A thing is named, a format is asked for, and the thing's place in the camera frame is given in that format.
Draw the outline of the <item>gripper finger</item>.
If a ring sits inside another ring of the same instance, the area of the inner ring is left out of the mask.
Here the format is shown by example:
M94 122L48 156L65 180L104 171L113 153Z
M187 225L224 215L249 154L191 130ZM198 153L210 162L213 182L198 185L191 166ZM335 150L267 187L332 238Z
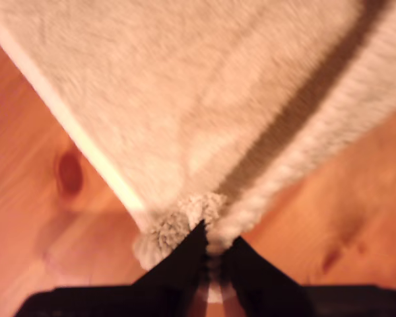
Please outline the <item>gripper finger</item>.
M300 315L300 286L241 237L229 249L229 275L246 316Z
M201 221L181 244L133 284L135 316L204 316L199 298L205 260L205 224Z

